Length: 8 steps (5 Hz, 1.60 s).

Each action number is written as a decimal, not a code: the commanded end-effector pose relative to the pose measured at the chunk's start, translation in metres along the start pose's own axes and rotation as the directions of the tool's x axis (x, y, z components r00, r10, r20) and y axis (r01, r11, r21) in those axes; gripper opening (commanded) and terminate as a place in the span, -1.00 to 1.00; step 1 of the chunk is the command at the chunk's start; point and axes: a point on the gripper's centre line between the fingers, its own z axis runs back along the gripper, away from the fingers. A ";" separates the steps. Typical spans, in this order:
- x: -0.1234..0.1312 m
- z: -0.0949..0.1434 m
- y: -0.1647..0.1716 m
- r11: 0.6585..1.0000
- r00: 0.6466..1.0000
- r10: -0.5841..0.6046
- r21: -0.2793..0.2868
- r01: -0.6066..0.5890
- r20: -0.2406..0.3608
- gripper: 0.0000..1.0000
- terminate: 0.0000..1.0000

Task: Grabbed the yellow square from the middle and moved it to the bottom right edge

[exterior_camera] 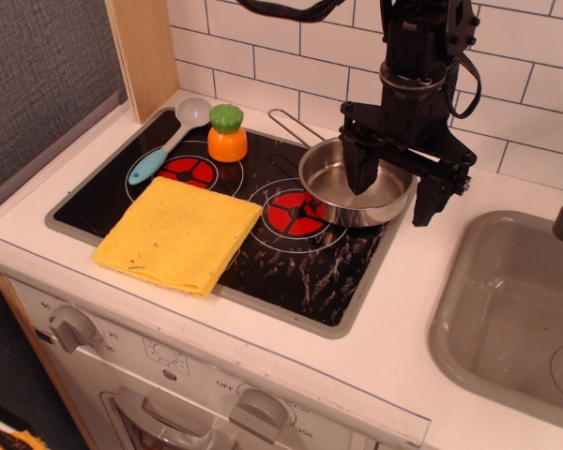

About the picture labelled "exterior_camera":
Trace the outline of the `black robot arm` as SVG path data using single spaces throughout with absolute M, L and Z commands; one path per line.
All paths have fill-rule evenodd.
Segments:
M 356 195 L 376 179 L 384 160 L 418 177 L 413 223 L 428 225 L 454 195 L 469 186 L 477 157 L 449 130 L 478 106 L 480 93 L 463 112 L 453 98 L 460 68 L 477 78 L 465 55 L 476 41 L 479 18 L 469 1 L 383 1 L 386 57 L 377 105 L 346 101 L 340 129 L 347 183 Z

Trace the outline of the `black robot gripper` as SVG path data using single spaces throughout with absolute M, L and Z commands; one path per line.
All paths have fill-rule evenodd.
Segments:
M 448 74 L 437 84 L 408 86 L 405 79 L 383 80 L 379 105 L 346 101 L 341 106 L 344 167 L 355 195 L 376 180 L 378 158 L 420 178 L 413 216 L 415 227 L 430 224 L 453 194 L 469 187 L 469 168 L 477 157 L 449 131 L 450 117 L 465 118 L 477 107 L 455 111 L 458 75 Z

